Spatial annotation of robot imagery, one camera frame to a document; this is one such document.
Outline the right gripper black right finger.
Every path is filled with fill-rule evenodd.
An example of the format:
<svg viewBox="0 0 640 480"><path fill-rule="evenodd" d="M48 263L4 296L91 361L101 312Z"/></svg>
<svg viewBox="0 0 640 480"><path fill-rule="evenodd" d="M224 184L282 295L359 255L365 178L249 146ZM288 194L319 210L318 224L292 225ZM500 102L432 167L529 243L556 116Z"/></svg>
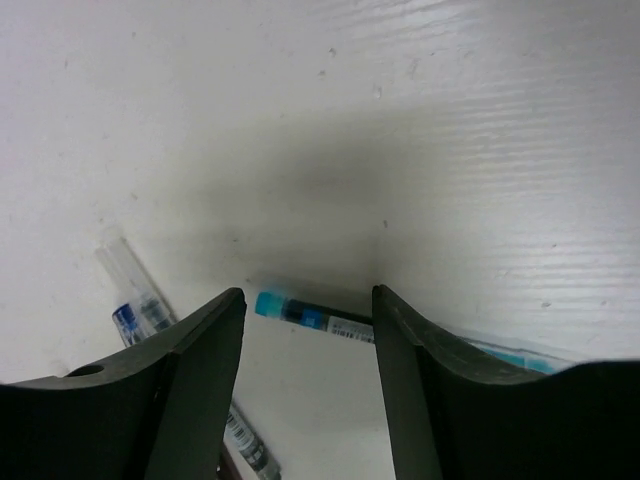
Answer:
<svg viewBox="0 0 640 480"><path fill-rule="evenodd" d="M545 375L509 364L372 291L378 369L399 479L635 479L639 364Z"/></svg>

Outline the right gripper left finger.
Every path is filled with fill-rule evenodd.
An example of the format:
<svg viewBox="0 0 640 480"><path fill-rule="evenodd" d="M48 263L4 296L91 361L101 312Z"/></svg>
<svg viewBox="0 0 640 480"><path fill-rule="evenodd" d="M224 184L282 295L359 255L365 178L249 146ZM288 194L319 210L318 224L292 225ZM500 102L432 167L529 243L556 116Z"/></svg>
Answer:
<svg viewBox="0 0 640 480"><path fill-rule="evenodd" d="M64 377L3 385L2 478L215 478L245 315L229 288Z"/></svg>

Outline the teal black pen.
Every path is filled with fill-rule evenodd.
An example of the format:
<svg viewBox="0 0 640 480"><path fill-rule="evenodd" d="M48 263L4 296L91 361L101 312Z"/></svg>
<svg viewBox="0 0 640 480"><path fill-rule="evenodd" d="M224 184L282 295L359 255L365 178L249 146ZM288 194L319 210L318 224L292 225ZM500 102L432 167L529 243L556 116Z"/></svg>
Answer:
<svg viewBox="0 0 640 480"><path fill-rule="evenodd" d="M255 303L255 313L350 340L374 344L372 320L368 317L320 306L262 291ZM568 368L567 360L526 349L516 349L462 335L469 345L509 364L543 374L553 374Z"/></svg>

